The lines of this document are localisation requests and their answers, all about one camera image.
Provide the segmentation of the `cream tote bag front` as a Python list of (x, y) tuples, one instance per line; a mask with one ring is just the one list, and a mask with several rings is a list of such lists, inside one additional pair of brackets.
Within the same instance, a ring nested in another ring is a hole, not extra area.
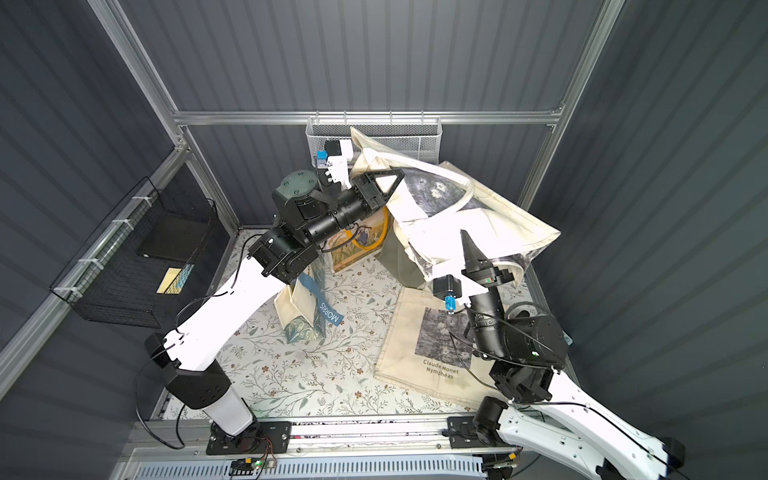
[(516, 284), (532, 260), (561, 235), (448, 162), (419, 161), (357, 128), (351, 139), (360, 149), (354, 176), (403, 170), (386, 207), (396, 223), (396, 238), (426, 280), (457, 275), (464, 268), (462, 230), (493, 265), (508, 268)]

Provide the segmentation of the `cream tote with purple print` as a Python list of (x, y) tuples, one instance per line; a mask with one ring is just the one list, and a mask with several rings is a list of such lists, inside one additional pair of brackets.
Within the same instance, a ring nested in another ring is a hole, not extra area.
[(464, 312), (450, 314), (429, 292), (401, 290), (374, 377), (434, 399), (476, 408), (492, 387), (492, 364), (473, 355), (473, 339), (463, 332)]

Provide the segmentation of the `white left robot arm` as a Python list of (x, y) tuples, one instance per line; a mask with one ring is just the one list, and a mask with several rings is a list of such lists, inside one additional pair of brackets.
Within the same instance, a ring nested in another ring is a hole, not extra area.
[(335, 195), (323, 191), (310, 170), (285, 177), (272, 193), (273, 226), (251, 244), (233, 276), (218, 292), (183, 307), (180, 325), (146, 340), (166, 389), (229, 437), (257, 427), (218, 352), (261, 305), (299, 278), (328, 239), (384, 208), (404, 177), (400, 168), (363, 172)]

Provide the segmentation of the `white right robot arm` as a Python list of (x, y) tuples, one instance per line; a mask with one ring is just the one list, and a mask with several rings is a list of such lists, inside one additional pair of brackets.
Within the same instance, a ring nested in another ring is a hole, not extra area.
[(499, 286), (514, 276), (494, 264), (467, 231), (460, 233), (462, 276), (480, 286), (466, 311), (472, 350), (492, 361), (496, 397), (487, 396), (473, 418), (481, 443), (534, 452), (589, 479), (669, 479), (680, 473), (686, 448), (632, 426), (592, 398), (564, 371), (568, 345), (546, 309), (512, 317)]

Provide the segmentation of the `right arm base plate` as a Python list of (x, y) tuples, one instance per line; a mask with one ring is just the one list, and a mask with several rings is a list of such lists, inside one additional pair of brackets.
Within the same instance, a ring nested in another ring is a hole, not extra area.
[(487, 447), (477, 434), (472, 416), (449, 416), (447, 426), (441, 431), (452, 449), (472, 449)]

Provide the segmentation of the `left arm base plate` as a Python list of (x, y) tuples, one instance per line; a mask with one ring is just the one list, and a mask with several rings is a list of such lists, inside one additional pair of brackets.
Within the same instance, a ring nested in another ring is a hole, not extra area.
[(288, 450), (293, 424), (287, 421), (254, 422), (236, 436), (212, 423), (206, 447), (209, 456), (283, 454)]

